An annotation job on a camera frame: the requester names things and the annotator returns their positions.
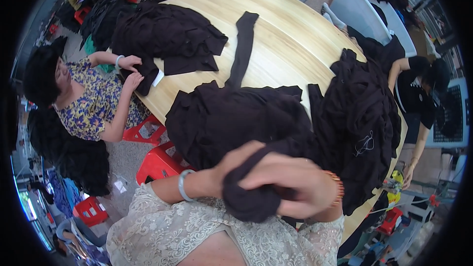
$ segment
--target bracelet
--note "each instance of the bracelet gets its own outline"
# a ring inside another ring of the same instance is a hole
[[[328,170],[322,170],[322,171],[326,173],[327,175],[329,175],[332,178],[332,180],[334,180],[335,183],[337,183],[337,186],[338,186],[337,198],[335,198],[334,202],[330,204],[330,208],[336,207],[338,204],[340,204],[343,196],[345,195],[345,188],[343,187],[343,182],[340,180],[340,178],[337,175],[335,175],[331,171],[328,171]]]
[[[192,169],[186,169],[184,170],[180,175],[179,175],[179,182],[177,184],[179,188],[179,192],[181,193],[182,198],[184,198],[187,201],[195,201],[195,199],[192,199],[187,196],[186,192],[184,191],[184,178],[186,177],[187,174],[189,173],[195,173],[194,170]]]
[[[120,66],[118,66],[118,60],[125,57],[124,55],[120,55],[117,57],[117,60],[115,61],[115,69],[120,70]]]

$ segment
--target woman in black shirt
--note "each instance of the woman in black shirt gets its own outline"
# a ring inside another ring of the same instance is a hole
[[[407,189],[411,184],[412,172],[424,151],[429,131],[434,124],[439,106],[438,95],[446,92],[449,82],[449,69],[441,59],[430,64],[423,56],[402,58],[393,62],[389,71],[389,89],[401,111],[421,116],[411,163],[404,174],[403,189]]]

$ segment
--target wooden table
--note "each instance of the wooden table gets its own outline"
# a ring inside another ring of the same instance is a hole
[[[229,37],[221,56],[215,60],[219,72],[193,72],[165,76],[156,87],[151,87],[148,96],[140,97],[159,121],[166,121],[165,115],[171,108],[179,90],[192,92],[202,83],[216,80],[223,87],[230,76],[235,49],[237,48],[237,28],[235,23],[245,11],[258,13],[260,17],[254,26],[254,43],[250,63],[242,86],[279,87],[298,85],[303,89],[305,109],[310,114],[308,83],[317,83],[325,93],[334,73],[330,65],[338,61],[343,48],[357,53],[359,61],[365,62],[364,55],[335,26],[317,11],[299,0],[168,0],[198,11]],[[155,59],[158,68],[163,62]],[[403,119],[404,138],[407,125]],[[403,144],[399,145],[398,154]],[[391,171],[397,160],[393,160]],[[363,221],[376,196],[359,207],[346,218],[343,241],[345,241]]]

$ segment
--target electrical cable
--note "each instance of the electrical cable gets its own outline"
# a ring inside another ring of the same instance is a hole
[[[426,198],[426,199],[422,199],[422,200],[418,200],[418,201],[413,201],[413,202],[411,202],[411,203],[403,203],[403,204],[419,204],[419,203],[421,203],[421,202],[426,202],[426,201],[428,201],[428,200],[429,200],[429,198]],[[400,206],[400,205],[403,205],[403,204],[396,204],[396,205],[393,206],[393,207],[397,207],[397,206]],[[387,209],[389,209],[389,208],[392,208],[392,207],[383,208],[383,209],[381,209],[381,210],[377,210],[377,211],[374,211],[374,212],[370,212],[369,214],[379,213],[379,212],[385,211],[385,210],[387,210]]]

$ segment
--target black t-shirt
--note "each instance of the black t-shirt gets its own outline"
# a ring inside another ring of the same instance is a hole
[[[426,68],[430,68],[430,62],[423,56],[413,56],[409,58],[409,67],[410,70],[402,71],[399,74],[394,88],[394,97],[402,112],[420,114],[421,123],[431,129],[437,107],[432,97],[422,89],[417,79]]]

